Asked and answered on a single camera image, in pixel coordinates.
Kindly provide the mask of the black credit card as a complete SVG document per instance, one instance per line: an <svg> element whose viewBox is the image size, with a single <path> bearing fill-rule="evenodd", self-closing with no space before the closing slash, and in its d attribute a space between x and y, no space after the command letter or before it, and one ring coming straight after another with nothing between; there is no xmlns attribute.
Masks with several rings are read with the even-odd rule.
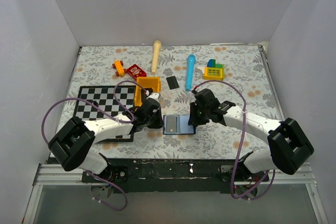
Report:
<svg viewBox="0 0 336 224"><path fill-rule="evenodd" d="M178 84L178 81L177 81L175 76L167 77L166 81L168 83L168 86L169 86L170 90L174 90L174 89L179 88L179 84Z"/></svg>

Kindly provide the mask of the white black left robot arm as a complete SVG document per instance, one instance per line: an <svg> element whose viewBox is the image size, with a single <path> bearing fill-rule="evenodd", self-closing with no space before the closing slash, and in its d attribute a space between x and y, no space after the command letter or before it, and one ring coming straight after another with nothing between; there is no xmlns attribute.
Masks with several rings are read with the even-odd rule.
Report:
<svg viewBox="0 0 336 224"><path fill-rule="evenodd" d="M94 152L92 145L115 136L132 135L144 127L162 128L159 94L151 94L135 108L133 115L133 120L123 113L113 119L95 121L83 121L74 116L48 141L48 148L65 171L80 168L92 172L98 181L106 182L116 174L116 168L102 154Z"/></svg>

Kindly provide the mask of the blue leather card holder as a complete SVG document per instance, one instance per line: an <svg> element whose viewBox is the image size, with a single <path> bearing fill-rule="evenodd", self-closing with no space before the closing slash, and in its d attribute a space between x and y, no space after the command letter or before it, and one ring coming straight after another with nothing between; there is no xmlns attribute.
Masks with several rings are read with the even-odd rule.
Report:
<svg viewBox="0 0 336 224"><path fill-rule="evenodd" d="M189 115L174 115L177 116L177 133L168 133L165 131L165 117L163 116L163 134L164 135L193 135L196 134L196 127L189 125L188 121L190 119Z"/></svg>

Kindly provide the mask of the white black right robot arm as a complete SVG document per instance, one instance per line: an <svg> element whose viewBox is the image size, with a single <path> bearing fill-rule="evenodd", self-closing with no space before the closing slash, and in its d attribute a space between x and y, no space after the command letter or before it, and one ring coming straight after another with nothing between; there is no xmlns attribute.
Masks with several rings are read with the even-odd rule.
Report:
<svg viewBox="0 0 336 224"><path fill-rule="evenodd" d="M314 153L312 144L294 119L279 121L244 113L232 102L219 102L210 89L193 93L190 125L219 123L243 130L268 144L268 149L249 152L239 159L236 171L242 180L251 180L258 172L273 169L293 175Z"/></svg>

